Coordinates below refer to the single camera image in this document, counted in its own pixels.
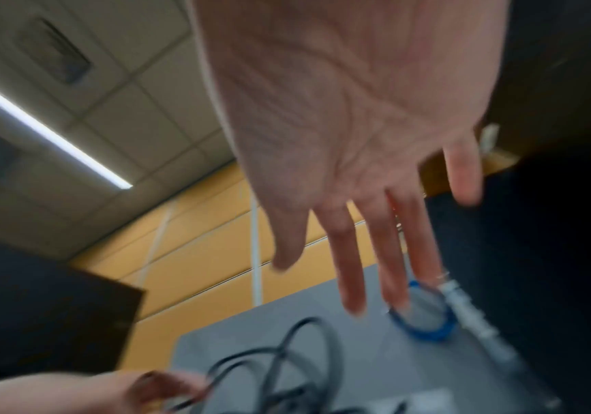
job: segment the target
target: ceiling light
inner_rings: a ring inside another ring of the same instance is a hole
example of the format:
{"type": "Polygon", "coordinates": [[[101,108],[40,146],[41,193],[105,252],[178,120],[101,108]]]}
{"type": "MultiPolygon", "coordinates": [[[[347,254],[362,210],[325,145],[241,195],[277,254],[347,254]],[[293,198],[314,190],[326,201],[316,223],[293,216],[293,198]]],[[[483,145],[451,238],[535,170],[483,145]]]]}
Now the ceiling light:
{"type": "Polygon", "coordinates": [[[126,190],[131,188],[131,184],[125,181],[124,179],[120,178],[118,175],[113,173],[110,169],[106,168],[104,165],[100,164],[99,162],[95,161],[93,158],[89,157],[84,151],[75,147],[73,144],[69,143],[65,138],[61,135],[57,134],[56,132],[52,131],[48,128],[45,124],[43,124],[38,119],[32,117],[30,114],[26,113],[23,109],[21,109],[18,105],[8,100],[6,97],[0,94],[0,108],[3,109],[6,113],[13,116],[23,124],[27,125],[33,131],[37,132],[40,136],[45,138],[46,140],[50,141],[52,144],[58,146],[60,149],[71,155],[73,158],[84,164],[85,166],[89,167],[91,170],[95,171],[97,174],[101,175],[102,177],[109,180],[111,183],[116,185],[118,188],[122,190],[126,190]]]}

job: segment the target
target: wall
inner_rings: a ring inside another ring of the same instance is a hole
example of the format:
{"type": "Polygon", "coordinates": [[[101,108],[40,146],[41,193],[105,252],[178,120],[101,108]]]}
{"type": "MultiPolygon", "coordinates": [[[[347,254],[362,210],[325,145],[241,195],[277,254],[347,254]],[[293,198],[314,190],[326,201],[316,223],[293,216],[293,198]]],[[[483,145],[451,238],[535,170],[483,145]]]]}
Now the wall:
{"type": "MultiPolygon", "coordinates": [[[[509,164],[486,162],[485,172],[509,164]]],[[[444,190],[446,176],[430,172],[423,174],[425,188],[444,190]]],[[[253,215],[251,206],[248,183],[232,164],[71,261],[147,291],[120,368],[167,368],[182,334],[249,310],[256,299],[266,303],[334,278],[329,243],[313,216],[302,258],[286,275],[277,274],[269,262],[273,240],[267,217],[260,207],[253,215]],[[260,263],[262,298],[253,298],[253,249],[260,263]]],[[[365,223],[353,205],[349,208],[362,263],[371,265],[375,257],[365,223]]]]}

